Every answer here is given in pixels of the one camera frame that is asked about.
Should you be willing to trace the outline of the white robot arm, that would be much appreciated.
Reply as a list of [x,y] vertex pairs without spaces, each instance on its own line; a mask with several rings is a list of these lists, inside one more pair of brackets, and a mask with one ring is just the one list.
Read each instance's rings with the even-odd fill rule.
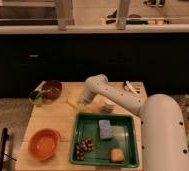
[[116,89],[104,74],[90,76],[80,101],[90,104],[102,95],[143,122],[141,126],[143,171],[189,171],[189,152],[179,104],[165,94],[141,95]]

